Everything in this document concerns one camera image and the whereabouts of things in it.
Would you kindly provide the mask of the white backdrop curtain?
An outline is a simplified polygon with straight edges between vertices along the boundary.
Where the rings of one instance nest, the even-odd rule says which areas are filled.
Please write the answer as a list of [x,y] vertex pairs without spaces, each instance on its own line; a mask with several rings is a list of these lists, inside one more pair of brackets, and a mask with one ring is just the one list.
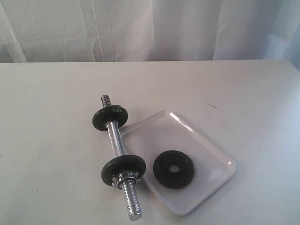
[[3,0],[1,62],[286,59],[297,0]]

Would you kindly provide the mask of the black weight plate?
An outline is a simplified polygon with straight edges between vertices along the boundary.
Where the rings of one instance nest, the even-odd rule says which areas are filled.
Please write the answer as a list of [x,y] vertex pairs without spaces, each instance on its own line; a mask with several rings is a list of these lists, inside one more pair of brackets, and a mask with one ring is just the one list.
[[140,180],[146,171],[146,163],[137,155],[116,157],[104,165],[101,171],[102,181],[112,187],[114,183],[113,178],[124,171],[134,172],[135,179]]
[[185,153],[168,150],[156,157],[153,172],[157,181],[164,187],[180,189],[191,183],[195,167],[192,159]]

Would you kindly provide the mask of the chrome dumbbell bar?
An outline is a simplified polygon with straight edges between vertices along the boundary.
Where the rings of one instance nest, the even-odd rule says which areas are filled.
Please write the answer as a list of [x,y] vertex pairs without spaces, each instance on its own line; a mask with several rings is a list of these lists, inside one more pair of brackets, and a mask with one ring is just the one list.
[[[108,95],[103,95],[101,97],[101,102],[103,108],[109,105],[113,105]],[[116,122],[108,122],[106,124],[106,127],[108,129],[108,131],[106,132],[109,135],[114,158],[126,155],[118,124]],[[124,200],[129,219],[131,221],[139,220],[142,217],[142,209],[135,190],[135,185],[132,182],[124,183],[123,189],[121,190],[124,193]]]

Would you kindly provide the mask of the white rectangular tray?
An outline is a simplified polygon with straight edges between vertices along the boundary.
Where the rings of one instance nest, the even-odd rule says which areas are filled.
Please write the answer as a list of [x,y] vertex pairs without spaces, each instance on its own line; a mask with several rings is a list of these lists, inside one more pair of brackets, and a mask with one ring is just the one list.
[[[173,214],[184,216],[194,210],[236,171],[236,163],[179,114],[162,110],[136,122],[121,132],[125,150],[144,159],[143,180],[155,196]],[[160,184],[153,163],[162,152],[177,150],[188,155],[195,167],[191,183],[180,189]]]

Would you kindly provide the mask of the black weight plate end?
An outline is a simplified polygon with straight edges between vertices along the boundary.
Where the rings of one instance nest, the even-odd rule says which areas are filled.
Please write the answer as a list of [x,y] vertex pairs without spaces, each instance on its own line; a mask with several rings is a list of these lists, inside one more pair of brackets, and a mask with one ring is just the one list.
[[116,122],[118,127],[122,127],[128,120],[128,112],[120,105],[109,105],[98,110],[93,118],[92,124],[95,129],[100,131],[108,131],[106,124],[108,122]]

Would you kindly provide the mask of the chrome spinlock collar nut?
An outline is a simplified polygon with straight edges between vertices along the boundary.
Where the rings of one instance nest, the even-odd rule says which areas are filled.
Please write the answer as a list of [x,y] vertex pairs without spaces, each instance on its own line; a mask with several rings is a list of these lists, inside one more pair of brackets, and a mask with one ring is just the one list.
[[116,174],[112,179],[112,186],[118,189],[123,189],[123,184],[127,182],[132,182],[134,185],[141,180],[141,177],[138,177],[137,172],[125,171],[122,173]]

